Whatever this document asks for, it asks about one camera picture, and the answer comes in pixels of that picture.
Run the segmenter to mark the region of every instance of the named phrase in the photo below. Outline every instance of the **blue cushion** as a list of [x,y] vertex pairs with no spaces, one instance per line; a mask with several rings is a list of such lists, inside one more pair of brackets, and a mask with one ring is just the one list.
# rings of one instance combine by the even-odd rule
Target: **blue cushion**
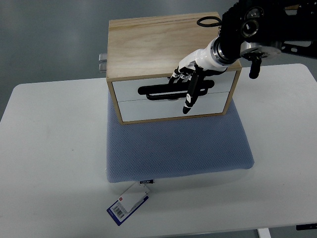
[[249,169],[253,164],[233,101],[224,116],[120,125],[108,97],[109,182]]

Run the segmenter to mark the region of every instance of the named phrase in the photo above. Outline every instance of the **drawer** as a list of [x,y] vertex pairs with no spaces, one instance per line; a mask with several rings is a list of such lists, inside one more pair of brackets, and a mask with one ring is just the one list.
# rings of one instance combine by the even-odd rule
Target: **drawer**
[[[221,75],[206,77],[206,80],[212,79],[214,81],[214,87],[208,90],[210,93],[222,93],[229,92],[232,86],[232,82],[235,76],[235,71],[225,72]],[[116,81],[112,82],[115,96],[118,102],[134,101],[134,100],[145,100],[146,95],[138,94],[139,87],[150,86],[157,84],[167,84],[168,79],[163,78],[149,78],[149,79],[138,79],[128,81]]]
[[185,98],[175,101],[147,99],[118,102],[122,120],[138,121],[148,119],[175,118],[222,113],[226,104],[228,92],[209,93],[198,98],[188,114],[183,114]]

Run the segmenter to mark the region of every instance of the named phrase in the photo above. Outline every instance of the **fabric tag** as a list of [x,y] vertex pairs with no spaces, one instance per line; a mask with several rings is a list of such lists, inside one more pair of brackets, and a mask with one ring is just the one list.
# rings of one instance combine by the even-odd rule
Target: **fabric tag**
[[149,198],[149,191],[144,184],[136,182],[107,209],[107,212],[120,226]]

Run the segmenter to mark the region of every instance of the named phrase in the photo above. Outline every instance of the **black metal bracket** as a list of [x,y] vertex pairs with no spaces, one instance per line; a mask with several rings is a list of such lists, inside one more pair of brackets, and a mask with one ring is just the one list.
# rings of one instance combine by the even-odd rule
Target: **black metal bracket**
[[282,44],[282,52],[317,59],[317,41],[312,41],[307,47],[284,43]]
[[[146,95],[147,99],[151,101],[170,99],[176,100],[178,98],[186,98],[187,90],[189,87],[189,80],[181,83],[173,84],[159,84],[151,86],[142,86],[138,89],[140,95]],[[213,80],[204,80],[202,82],[199,96],[206,95],[208,89],[214,87]]]

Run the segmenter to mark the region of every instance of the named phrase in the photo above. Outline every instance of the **wooden drawer cabinet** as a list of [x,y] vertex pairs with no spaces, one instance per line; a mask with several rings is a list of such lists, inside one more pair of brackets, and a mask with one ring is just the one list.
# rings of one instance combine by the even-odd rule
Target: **wooden drawer cabinet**
[[200,96],[186,115],[185,98],[151,101],[140,95],[142,86],[167,84],[189,53],[205,48],[218,28],[203,28],[196,21],[217,13],[112,20],[109,22],[107,83],[120,123],[216,116],[226,113],[241,65],[237,61],[218,76],[207,77],[213,88]]

